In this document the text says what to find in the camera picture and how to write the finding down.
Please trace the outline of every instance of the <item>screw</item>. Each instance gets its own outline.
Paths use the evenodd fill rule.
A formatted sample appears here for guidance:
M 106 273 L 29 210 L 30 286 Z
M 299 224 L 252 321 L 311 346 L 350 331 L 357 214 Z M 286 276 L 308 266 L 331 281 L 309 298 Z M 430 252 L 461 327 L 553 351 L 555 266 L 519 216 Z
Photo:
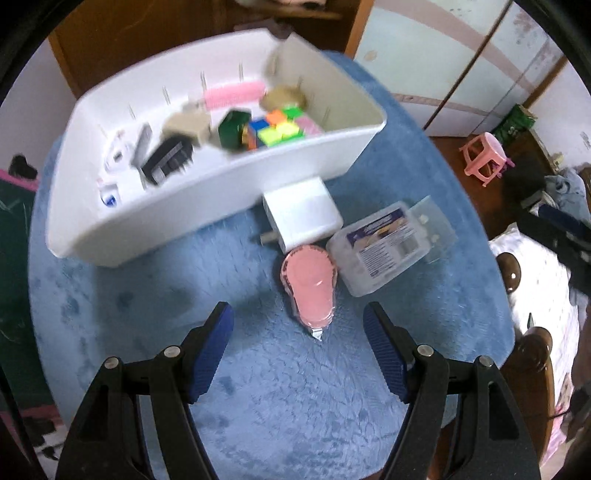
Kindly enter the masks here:
M 422 356 L 432 356 L 433 348 L 428 345 L 419 345 L 417 348 L 417 352 L 420 353 Z
M 115 368 L 117 365 L 119 365 L 119 359 L 117 357 L 110 356 L 107 360 L 105 360 L 104 365 L 105 368 L 111 370 L 112 368 Z
M 480 358 L 478 359 L 478 361 L 480 362 L 480 364 L 483 367 L 492 367 L 495 363 L 492 361 L 492 358 L 486 355 L 481 355 Z
M 181 349 L 176 346 L 169 346 L 164 350 L 164 356 L 168 357 L 168 358 L 174 358 L 176 356 L 179 356 L 181 353 Z

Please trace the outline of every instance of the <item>white plastic bin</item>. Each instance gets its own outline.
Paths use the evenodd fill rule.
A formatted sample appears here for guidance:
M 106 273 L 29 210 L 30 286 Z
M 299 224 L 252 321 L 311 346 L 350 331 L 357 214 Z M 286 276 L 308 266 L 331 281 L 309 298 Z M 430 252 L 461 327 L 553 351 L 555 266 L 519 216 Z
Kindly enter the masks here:
M 115 133 L 149 122 L 160 140 L 165 119 L 207 88 L 239 81 L 300 85 L 306 113 L 325 133 L 253 152 L 231 154 L 215 142 L 195 150 L 193 164 L 159 187 L 106 207 L 97 177 Z M 258 104 L 249 108 L 262 114 Z M 211 111 L 212 129 L 228 108 Z M 181 46 L 134 65 L 87 92 L 76 104 L 57 160 L 47 246 L 106 267 L 250 208 L 269 192 L 314 176 L 347 172 L 385 125 L 379 105 L 321 52 L 291 35 L 267 30 L 221 35 Z

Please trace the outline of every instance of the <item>pink plastic stool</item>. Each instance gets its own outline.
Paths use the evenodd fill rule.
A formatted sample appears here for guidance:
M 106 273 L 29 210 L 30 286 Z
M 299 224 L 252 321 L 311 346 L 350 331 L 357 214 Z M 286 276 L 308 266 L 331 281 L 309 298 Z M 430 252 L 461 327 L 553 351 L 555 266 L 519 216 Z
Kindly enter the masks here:
M 494 135 L 488 132 L 474 137 L 460 148 L 460 152 L 463 153 L 464 160 L 466 160 L 464 173 L 468 176 L 474 175 L 481 180 L 483 187 L 486 187 L 496 177 L 507 162 L 507 156 L 502 145 Z M 494 167 L 491 169 L 491 175 L 486 177 L 480 172 L 480 169 L 486 167 L 489 163 L 493 163 Z

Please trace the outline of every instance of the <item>small white cube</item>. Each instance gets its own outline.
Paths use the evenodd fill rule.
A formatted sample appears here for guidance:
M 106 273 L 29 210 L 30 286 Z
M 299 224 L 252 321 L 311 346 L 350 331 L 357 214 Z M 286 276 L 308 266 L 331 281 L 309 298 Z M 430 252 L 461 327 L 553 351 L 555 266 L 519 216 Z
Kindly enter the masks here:
M 263 206 L 285 254 L 327 238 L 343 226 L 343 218 L 320 177 L 265 193 Z

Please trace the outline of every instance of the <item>pink hair roller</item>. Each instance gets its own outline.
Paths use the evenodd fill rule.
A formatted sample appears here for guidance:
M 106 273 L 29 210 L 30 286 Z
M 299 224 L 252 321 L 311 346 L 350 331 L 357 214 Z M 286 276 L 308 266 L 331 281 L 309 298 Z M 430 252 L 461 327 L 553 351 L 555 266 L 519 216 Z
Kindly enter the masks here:
M 264 82 L 242 82 L 205 90 L 203 100 L 207 110 L 214 110 L 239 103 L 258 102 L 263 95 Z

